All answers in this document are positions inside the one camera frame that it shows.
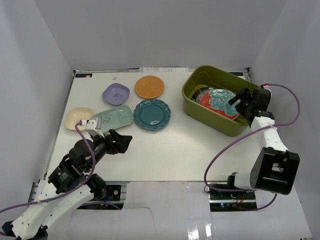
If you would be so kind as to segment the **teal scalloped plate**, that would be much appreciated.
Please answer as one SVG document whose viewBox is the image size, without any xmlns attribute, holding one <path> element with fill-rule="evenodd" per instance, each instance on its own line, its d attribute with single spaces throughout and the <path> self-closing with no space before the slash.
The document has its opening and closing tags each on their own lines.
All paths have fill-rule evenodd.
<svg viewBox="0 0 320 240">
<path fill-rule="evenodd" d="M 160 99 L 147 99 L 136 105 L 133 118 L 140 128 L 147 131 L 158 131 L 169 123 L 171 109 Z"/>
</svg>

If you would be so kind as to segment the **mint green divided tray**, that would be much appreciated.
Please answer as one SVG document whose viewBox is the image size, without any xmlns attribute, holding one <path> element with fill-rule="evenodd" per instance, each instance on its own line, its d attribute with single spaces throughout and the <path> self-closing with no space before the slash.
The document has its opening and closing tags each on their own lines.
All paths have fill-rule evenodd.
<svg viewBox="0 0 320 240">
<path fill-rule="evenodd" d="M 94 117 L 101 119 L 100 130 L 103 134 L 108 133 L 110 129 L 117 130 L 134 122 L 132 110 L 127 105 L 99 112 Z"/>
</svg>

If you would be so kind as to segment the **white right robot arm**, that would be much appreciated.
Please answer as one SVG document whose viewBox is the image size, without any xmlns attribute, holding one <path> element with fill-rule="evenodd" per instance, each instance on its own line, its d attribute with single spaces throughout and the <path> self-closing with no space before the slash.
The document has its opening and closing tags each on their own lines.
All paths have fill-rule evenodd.
<svg viewBox="0 0 320 240">
<path fill-rule="evenodd" d="M 225 192 L 233 200 L 242 196 L 244 190 L 263 190 L 281 195 L 288 195 L 292 190 L 300 156 L 289 151 L 278 134 L 275 117 L 267 111 L 271 96 L 267 89 L 249 90 L 245 87 L 228 101 L 248 121 L 260 147 L 250 171 L 231 174 L 233 182 L 225 187 Z"/>
</svg>

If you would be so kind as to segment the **red and teal plate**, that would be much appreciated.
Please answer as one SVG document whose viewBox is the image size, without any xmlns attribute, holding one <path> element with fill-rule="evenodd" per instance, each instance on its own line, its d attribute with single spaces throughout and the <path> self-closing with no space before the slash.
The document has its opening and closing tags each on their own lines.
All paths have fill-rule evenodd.
<svg viewBox="0 0 320 240">
<path fill-rule="evenodd" d="M 202 91 L 195 98 L 195 102 L 230 120 L 235 120 L 240 114 L 229 104 L 229 100 L 235 96 L 232 91 L 226 89 L 209 88 Z"/>
</svg>

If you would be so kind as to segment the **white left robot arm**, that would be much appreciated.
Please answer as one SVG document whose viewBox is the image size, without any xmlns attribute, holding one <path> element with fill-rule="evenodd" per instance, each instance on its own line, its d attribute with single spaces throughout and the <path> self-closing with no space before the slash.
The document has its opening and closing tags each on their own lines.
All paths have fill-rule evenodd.
<svg viewBox="0 0 320 240">
<path fill-rule="evenodd" d="M 5 222 L 0 234 L 16 240 L 46 240 L 54 224 L 94 199 L 113 198 L 107 183 L 94 172 L 107 154 L 124 154 L 132 141 L 111 129 L 107 135 L 83 137 L 50 174 L 43 189 L 17 219 Z"/>
</svg>

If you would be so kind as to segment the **dark striped rim plate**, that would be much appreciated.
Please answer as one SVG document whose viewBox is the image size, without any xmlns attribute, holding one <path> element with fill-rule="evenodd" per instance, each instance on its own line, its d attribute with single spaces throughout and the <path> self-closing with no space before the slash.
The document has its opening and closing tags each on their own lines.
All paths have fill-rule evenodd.
<svg viewBox="0 0 320 240">
<path fill-rule="evenodd" d="M 197 89 L 194 93 L 193 93 L 193 95 L 192 95 L 192 97 L 191 97 L 191 100 L 192 101 L 196 101 L 196 99 L 197 99 L 197 96 L 199 96 L 202 92 L 204 92 L 204 91 L 206 91 L 206 90 L 208 90 L 209 89 L 209 87 L 201 87 L 201 88 L 199 88 L 199 89 Z"/>
</svg>

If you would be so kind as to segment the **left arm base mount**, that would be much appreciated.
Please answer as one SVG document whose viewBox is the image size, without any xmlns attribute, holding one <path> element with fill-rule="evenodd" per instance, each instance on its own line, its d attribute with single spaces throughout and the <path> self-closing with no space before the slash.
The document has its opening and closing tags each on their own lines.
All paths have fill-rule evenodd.
<svg viewBox="0 0 320 240">
<path fill-rule="evenodd" d="M 126 193 L 126 184 L 107 184 L 104 197 L 101 199 L 93 198 L 78 207 L 78 210 L 121 210 L 126 199 Z"/>
</svg>

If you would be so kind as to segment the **purple square dish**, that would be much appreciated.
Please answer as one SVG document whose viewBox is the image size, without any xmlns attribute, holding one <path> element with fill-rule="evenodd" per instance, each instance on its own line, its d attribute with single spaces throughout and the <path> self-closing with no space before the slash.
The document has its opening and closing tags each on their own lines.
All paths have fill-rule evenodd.
<svg viewBox="0 0 320 240">
<path fill-rule="evenodd" d="M 130 89 L 120 83 L 110 84 L 102 93 L 102 99 L 115 107 L 121 106 L 129 97 Z"/>
</svg>

